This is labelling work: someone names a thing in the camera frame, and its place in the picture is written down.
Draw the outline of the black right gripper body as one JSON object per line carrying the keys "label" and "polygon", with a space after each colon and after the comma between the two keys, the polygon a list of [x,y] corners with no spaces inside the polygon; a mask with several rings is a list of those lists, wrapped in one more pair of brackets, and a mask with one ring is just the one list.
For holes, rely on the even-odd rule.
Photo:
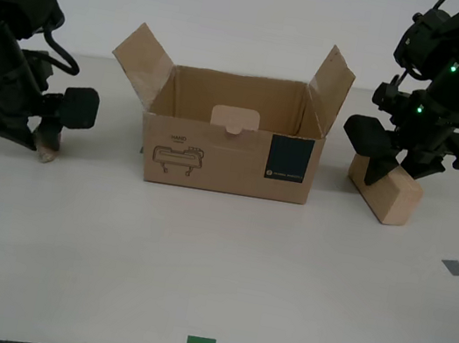
{"label": "black right gripper body", "polygon": [[398,108],[392,144],[405,151],[437,148],[450,134],[459,134],[459,88],[432,82],[414,91]]}

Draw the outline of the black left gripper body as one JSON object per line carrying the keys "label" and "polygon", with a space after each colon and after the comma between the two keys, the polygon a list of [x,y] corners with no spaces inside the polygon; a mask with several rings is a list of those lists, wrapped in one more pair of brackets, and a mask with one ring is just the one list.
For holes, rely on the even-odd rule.
{"label": "black left gripper body", "polygon": [[39,117],[42,97],[54,67],[63,67],[50,54],[0,49],[0,109],[10,116]]}

